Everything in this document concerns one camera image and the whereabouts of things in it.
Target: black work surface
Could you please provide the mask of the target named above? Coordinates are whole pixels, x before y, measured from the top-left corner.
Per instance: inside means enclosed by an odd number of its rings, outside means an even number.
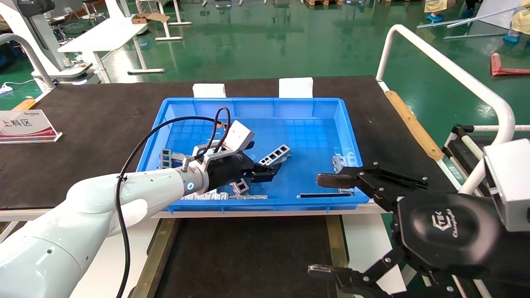
[[[324,216],[183,220],[155,297],[337,297],[311,264],[332,264]]]
[[[149,132],[162,101],[193,97],[195,82],[59,86],[42,109],[63,136],[54,144],[0,145],[0,209],[50,208],[90,177],[117,173]],[[278,80],[223,81],[231,97],[277,97]],[[432,191],[453,186],[424,153],[371,76],[314,78],[315,97],[342,98],[363,162],[391,163],[429,177]],[[140,154],[131,164],[134,171]]]
[[[278,80],[225,81],[231,97],[277,97]],[[61,203],[74,183],[117,173],[149,132],[165,98],[193,97],[193,82],[60,86],[35,108],[64,133],[56,144],[0,145],[0,209]],[[371,76],[314,78],[315,97],[342,98],[365,163],[391,163],[452,191]],[[139,160],[132,163],[134,170]],[[159,297],[326,297],[307,265],[331,263],[325,217],[184,220]]]

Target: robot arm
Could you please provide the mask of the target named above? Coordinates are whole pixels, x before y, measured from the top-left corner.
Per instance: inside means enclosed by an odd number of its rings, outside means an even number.
[[[314,264],[308,267],[309,275],[329,279],[342,292],[365,298],[459,297],[451,275],[527,286],[529,152],[528,139],[484,148],[492,199],[433,194],[426,191],[426,178],[405,176],[378,162],[360,168],[344,167],[337,174],[319,174],[318,185],[358,187],[381,208],[394,213],[394,248],[363,273]],[[402,261],[427,276],[433,286],[415,292],[384,292],[376,282]]]
[[[279,166],[255,164],[243,153],[253,146],[253,135],[235,121],[218,153],[180,168],[127,174],[120,192],[126,227],[194,192],[203,194],[243,177],[271,181]],[[114,207],[117,176],[74,184],[64,202],[0,244],[0,297],[70,296],[105,238],[121,232]]]

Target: black cable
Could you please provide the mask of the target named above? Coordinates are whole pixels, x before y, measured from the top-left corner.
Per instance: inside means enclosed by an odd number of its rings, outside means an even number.
[[[129,236],[127,234],[127,227],[125,226],[125,220],[123,219],[123,213],[121,211],[121,202],[120,202],[121,183],[123,181],[127,181],[127,177],[124,177],[123,175],[125,175],[125,172],[127,171],[127,168],[129,167],[130,163],[133,161],[133,158],[136,155],[136,153],[138,153],[140,148],[145,144],[145,142],[149,139],[149,137],[151,137],[160,128],[162,128],[162,127],[164,127],[164,126],[166,126],[168,124],[171,124],[171,123],[174,123],[174,122],[177,122],[177,121],[182,121],[182,120],[212,121],[214,123],[214,127],[217,126],[217,124],[223,124],[222,122],[220,122],[220,121],[218,121],[216,119],[211,119],[211,118],[208,118],[208,117],[199,117],[199,116],[179,117],[179,118],[168,120],[168,121],[158,125],[157,127],[153,128],[153,130],[151,130],[151,132],[149,134],[147,134],[144,137],[144,139],[142,139],[142,141],[140,143],[138,143],[138,145],[136,145],[136,148],[134,148],[133,152],[131,153],[129,158],[127,158],[127,161],[123,165],[123,168],[121,169],[121,172],[120,172],[120,176],[117,177],[118,178],[118,183],[116,183],[116,196],[114,198],[114,204],[116,206],[116,213],[118,215],[118,222],[120,223],[121,234],[123,235],[123,244],[124,244],[124,247],[125,247],[125,268],[123,270],[123,278],[121,279],[121,285],[120,285],[120,288],[118,290],[118,295],[116,295],[117,298],[121,298],[121,296],[123,295],[123,292],[125,291],[125,285],[127,284],[127,278],[129,277],[129,268],[130,268],[130,261],[131,261],[130,246],[129,246]]]
[[[198,153],[197,155],[195,155],[192,160],[197,160],[201,157],[203,157],[206,152],[208,150],[210,150],[211,148],[211,143],[214,141],[214,138],[215,138],[215,132],[217,132],[217,122],[219,122],[219,114],[221,113],[222,110],[226,110],[226,114],[228,115],[227,117],[227,122],[226,122],[226,130],[225,130],[225,133],[223,134],[223,136],[221,137],[221,141],[219,142],[219,144],[217,144],[217,147],[219,147],[220,144],[222,144],[224,142],[224,140],[226,139],[226,134],[228,132],[228,128],[230,127],[230,112],[228,110],[227,107],[221,107],[217,110],[217,112],[215,113],[215,119],[214,119],[214,130],[211,132],[211,137],[210,137],[210,141],[208,142],[208,145],[206,145],[206,148]]]
[[[228,135],[230,126],[232,125],[232,123],[230,122],[230,111],[228,110],[228,108],[221,107],[217,112],[219,113],[221,110],[226,111],[226,128],[225,128],[225,133],[223,134],[223,136],[221,137],[221,140],[219,141],[219,144],[217,144],[217,147],[215,147],[214,153],[217,153],[217,151],[219,151],[219,149],[221,148],[221,145],[224,143],[226,136]]]

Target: green epoxy floor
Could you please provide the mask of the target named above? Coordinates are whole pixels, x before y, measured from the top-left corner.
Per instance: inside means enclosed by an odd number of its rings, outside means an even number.
[[[416,29],[425,22],[424,2],[376,2],[364,0],[354,5],[311,7],[297,0],[273,5],[263,1],[237,2],[231,8],[206,7],[182,1],[181,15],[193,25],[170,27],[172,36],[183,41],[155,42],[164,36],[160,23],[151,22],[152,33],[140,38],[150,68],[165,68],[164,74],[131,76],[128,69],[139,61],[134,45],[112,52],[103,62],[115,83],[226,80],[239,78],[374,75],[377,72],[389,28],[404,24],[444,55],[505,98],[517,123],[530,123],[527,77],[493,78],[490,55],[502,55],[504,67],[530,68],[530,47],[526,38],[518,46],[506,46],[502,36],[444,40],[462,35],[469,28]],[[445,14],[457,19],[463,3]],[[129,0],[132,13],[134,2]],[[175,19],[172,4],[165,6]],[[488,32],[499,28],[478,22]],[[453,124],[495,124],[494,112],[449,74],[402,37],[394,40],[384,81],[411,108],[427,132],[442,144]],[[0,108],[6,108],[0,97]]]

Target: logo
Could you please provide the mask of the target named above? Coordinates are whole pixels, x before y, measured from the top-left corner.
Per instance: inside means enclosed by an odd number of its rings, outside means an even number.
[[[453,237],[458,238],[458,228],[456,226],[456,218],[451,209],[445,209],[447,215],[443,215],[443,212],[435,211],[432,218],[432,225],[438,228],[440,231],[446,231],[448,228],[453,228]]]
[[[432,218],[432,225],[434,227],[439,228],[441,231],[445,231],[446,229],[451,227],[451,221],[449,221],[449,216],[443,216],[442,212],[435,211],[435,214],[431,216]]]

